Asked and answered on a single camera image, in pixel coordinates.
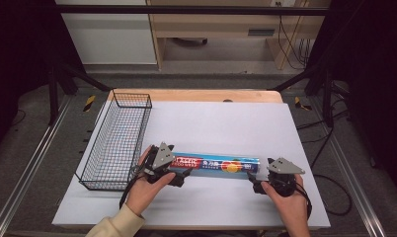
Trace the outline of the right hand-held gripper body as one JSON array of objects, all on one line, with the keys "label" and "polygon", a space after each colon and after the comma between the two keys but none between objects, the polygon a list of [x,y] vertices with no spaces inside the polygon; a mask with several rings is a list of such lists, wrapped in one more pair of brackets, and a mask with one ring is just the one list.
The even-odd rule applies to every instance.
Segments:
[{"label": "right hand-held gripper body", "polygon": [[291,196],[296,189],[295,174],[304,174],[305,171],[283,157],[267,166],[268,179],[271,186],[282,197]]}]

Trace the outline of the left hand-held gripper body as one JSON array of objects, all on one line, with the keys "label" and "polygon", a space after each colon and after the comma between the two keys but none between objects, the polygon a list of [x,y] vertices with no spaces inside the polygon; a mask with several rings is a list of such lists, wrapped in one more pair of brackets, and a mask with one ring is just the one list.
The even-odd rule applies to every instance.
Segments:
[{"label": "left hand-held gripper body", "polygon": [[143,172],[147,182],[153,184],[169,173],[169,165],[174,160],[171,148],[162,142],[160,146],[152,145],[144,159]]}]

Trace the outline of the long blue cling film box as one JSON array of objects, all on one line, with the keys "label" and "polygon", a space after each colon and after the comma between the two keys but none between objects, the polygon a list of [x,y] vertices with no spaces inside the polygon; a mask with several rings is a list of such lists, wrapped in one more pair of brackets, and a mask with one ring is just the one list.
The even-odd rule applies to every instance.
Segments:
[{"label": "long blue cling film box", "polygon": [[247,173],[257,174],[260,166],[260,160],[255,157],[183,152],[175,152],[174,155],[170,169],[191,169],[191,175],[196,177],[247,179]]}]

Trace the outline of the person's right hand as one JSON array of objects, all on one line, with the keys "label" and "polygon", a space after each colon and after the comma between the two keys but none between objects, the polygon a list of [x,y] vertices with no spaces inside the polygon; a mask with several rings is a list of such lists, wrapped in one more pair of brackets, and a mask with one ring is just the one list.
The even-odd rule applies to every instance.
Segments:
[{"label": "person's right hand", "polygon": [[303,194],[295,191],[290,197],[282,197],[270,184],[263,184],[263,187],[275,204],[282,221],[285,217],[292,216],[305,216],[308,220],[307,199]]}]

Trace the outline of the person's left hand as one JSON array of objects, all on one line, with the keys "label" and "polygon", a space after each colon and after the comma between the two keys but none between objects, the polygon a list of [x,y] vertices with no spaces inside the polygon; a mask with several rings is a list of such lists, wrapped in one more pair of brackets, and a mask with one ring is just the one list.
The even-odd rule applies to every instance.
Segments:
[{"label": "person's left hand", "polygon": [[174,173],[161,177],[158,181],[150,184],[146,174],[140,172],[128,192],[125,205],[136,215],[140,216],[148,205],[155,199],[158,193],[175,178]]}]

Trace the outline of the white table mat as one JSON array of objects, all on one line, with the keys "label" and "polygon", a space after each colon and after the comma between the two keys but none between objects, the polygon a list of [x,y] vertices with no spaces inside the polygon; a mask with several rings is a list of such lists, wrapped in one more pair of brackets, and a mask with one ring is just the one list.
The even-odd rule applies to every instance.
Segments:
[{"label": "white table mat", "polygon": [[[284,103],[155,102],[144,145],[166,142],[177,152],[283,157],[305,171],[312,205],[309,225],[330,225],[288,105]],[[144,210],[147,229],[241,230],[282,226],[269,197],[246,179],[186,177],[164,188]]]}]

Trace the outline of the yellow black tape strip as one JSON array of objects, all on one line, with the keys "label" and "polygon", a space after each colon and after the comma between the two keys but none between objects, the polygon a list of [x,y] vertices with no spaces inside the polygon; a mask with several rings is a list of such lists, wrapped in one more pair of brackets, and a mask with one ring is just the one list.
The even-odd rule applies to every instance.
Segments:
[{"label": "yellow black tape strip", "polygon": [[307,105],[305,106],[301,104],[299,97],[294,98],[294,103],[295,103],[295,107],[298,109],[303,109],[305,111],[312,111],[311,106],[307,106]]},{"label": "yellow black tape strip", "polygon": [[90,111],[90,109],[95,101],[95,98],[96,98],[96,96],[94,96],[94,95],[89,96],[89,98],[87,99],[86,104],[84,106],[83,112]]}]

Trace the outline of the black metal stand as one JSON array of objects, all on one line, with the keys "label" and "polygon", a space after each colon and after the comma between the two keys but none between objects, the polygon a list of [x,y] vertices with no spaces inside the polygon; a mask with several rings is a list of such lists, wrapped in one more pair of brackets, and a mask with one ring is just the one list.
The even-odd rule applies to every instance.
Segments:
[{"label": "black metal stand", "polygon": [[79,78],[103,92],[111,90],[111,87],[106,86],[89,76],[86,72],[78,70],[69,64],[58,64],[51,67],[47,73],[47,77],[50,105],[49,125],[54,124],[59,117],[58,87],[61,87],[66,95],[75,95],[78,87],[74,82],[74,78]]},{"label": "black metal stand", "polygon": [[281,92],[286,88],[300,82],[303,79],[308,79],[304,92],[307,96],[314,96],[323,89],[322,98],[322,119],[328,127],[333,128],[333,115],[331,109],[331,95],[333,91],[333,80],[328,69],[321,65],[314,65],[307,67],[303,72],[297,74],[291,79],[275,86],[272,91]]}]

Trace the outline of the black curtain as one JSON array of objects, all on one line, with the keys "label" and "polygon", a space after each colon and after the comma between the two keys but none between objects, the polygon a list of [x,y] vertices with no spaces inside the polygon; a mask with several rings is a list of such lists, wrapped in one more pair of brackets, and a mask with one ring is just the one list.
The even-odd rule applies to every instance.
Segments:
[{"label": "black curtain", "polygon": [[[44,7],[55,0],[0,0],[0,143],[22,95],[48,83],[63,63],[84,67],[62,16]],[[35,11],[34,6],[41,7]]]},{"label": "black curtain", "polygon": [[350,86],[358,126],[397,187],[397,0],[331,0],[308,64]]}]

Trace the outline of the white cabinet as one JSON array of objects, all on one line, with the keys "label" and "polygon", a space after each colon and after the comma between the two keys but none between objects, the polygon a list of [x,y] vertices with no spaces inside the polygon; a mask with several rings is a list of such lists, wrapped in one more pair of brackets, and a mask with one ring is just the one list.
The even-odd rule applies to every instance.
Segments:
[{"label": "white cabinet", "polygon": [[62,14],[80,59],[90,64],[156,64],[147,14]]}]

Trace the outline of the wooden desk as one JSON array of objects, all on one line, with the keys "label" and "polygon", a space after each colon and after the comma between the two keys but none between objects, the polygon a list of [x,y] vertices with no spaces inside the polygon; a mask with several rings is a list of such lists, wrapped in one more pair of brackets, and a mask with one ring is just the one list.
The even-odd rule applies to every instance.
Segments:
[{"label": "wooden desk", "polygon": [[[145,0],[149,6],[242,6],[328,8],[332,0]],[[276,68],[282,70],[297,50],[297,40],[315,40],[322,16],[151,14],[155,51],[163,59],[163,41],[178,39],[257,38],[269,45]]]}]

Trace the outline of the aluminium rail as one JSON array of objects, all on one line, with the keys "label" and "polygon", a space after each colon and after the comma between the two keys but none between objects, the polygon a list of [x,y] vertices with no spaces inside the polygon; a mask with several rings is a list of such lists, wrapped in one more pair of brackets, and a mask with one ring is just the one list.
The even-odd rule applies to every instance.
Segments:
[{"label": "aluminium rail", "polygon": [[352,212],[355,212],[369,237],[386,237],[381,222],[373,210],[373,207],[368,200],[361,183],[356,177],[350,162],[347,160],[347,156],[341,147],[338,138],[334,134],[334,132],[338,130],[337,126],[334,125],[335,118],[339,113],[345,114],[347,112],[344,109],[344,102],[342,100],[336,100],[333,101],[331,105],[327,105],[326,108],[323,108],[322,106],[325,99],[320,100],[316,97],[310,97],[309,102],[312,104],[314,112],[319,119],[327,120],[323,115],[323,112],[327,109],[332,110],[332,114],[330,115],[332,126],[329,127],[327,124],[324,124],[323,129],[327,133],[332,158],[335,160],[338,170],[341,173],[344,188],[351,203],[351,208],[346,214],[346,217],[349,217]]},{"label": "aluminium rail", "polygon": [[20,206],[29,186],[31,185],[52,140],[56,136],[57,131],[59,130],[62,121],[66,116],[71,101],[72,96],[65,95],[63,97],[62,103],[59,107],[58,116],[53,123],[47,127],[37,146],[37,149],[33,153],[30,161],[21,174],[19,181],[16,183],[13,191],[9,195],[2,210],[0,211],[0,237],[3,237],[6,230],[8,229],[8,226],[10,225],[18,207]]}]

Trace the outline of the black horizontal frame bar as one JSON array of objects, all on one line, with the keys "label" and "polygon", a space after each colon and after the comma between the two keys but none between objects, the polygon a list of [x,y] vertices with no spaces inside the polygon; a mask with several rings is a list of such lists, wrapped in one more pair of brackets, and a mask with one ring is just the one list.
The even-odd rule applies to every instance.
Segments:
[{"label": "black horizontal frame bar", "polygon": [[60,13],[326,16],[328,8],[235,6],[55,5]]}]

